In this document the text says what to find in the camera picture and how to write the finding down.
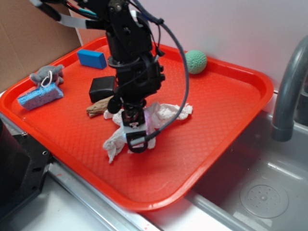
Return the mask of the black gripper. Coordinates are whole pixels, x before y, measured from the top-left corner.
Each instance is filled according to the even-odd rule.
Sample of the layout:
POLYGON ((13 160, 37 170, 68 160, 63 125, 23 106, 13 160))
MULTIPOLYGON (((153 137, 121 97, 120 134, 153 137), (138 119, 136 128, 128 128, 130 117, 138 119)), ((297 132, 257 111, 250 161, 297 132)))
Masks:
POLYGON ((164 68, 158 62, 159 55, 141 54, 129 62, 117 61, 112 56, 108 64, 116 70, 117 87, 107 109, 115 114, 120 109, 122 128, 128 148, 133 153, 142 153, 147 149, 147 126, 143 107, 145 98, 157 93, 165 80, 164 68))

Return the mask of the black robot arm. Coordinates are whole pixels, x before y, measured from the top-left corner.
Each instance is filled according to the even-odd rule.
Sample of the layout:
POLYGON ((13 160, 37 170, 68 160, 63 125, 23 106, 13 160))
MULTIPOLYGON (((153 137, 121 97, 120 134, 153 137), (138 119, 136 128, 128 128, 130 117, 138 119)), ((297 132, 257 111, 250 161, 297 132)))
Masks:
POLYGON ((165 80, 158 56, 152 54, 151 30, 140 14, 133 17, 127 0, 78 0, 83 9, 94 16, 74 18, 55 10, 52 4, 66 0, 33 0, 31 3, 56 22, 76 28, 106 31, 109 51, 108 65, 116 70, 117 88, 107 109, 116 114, 123 110, 122 124, 130 151, 142 153, 148 147, 148 125, 144 108, 146 97, 157 93, 165 80))

